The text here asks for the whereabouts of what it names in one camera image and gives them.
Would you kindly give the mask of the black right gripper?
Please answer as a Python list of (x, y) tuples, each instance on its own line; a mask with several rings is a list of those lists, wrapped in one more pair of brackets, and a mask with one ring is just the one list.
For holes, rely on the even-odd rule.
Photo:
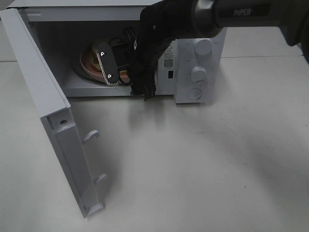
[(164, 37), (155, 31), (138, 33), (131, 61), (131, 95), (143, 96), (145, 101), (156, 96), (155, 81), (148, 75), (154, 72), (156, 63), (173, 40), (173, 37)]

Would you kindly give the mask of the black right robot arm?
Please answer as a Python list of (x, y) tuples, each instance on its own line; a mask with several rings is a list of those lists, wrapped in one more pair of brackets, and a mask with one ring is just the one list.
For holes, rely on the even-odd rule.
[(223, 28), (278, 27), (289, 46), (309, 56), (306, 0), (162, 0), (140, 14), (137, 47), (128, 67), (131, 91), (155, 96), (155, 64), (175, 39), (213, 38)]

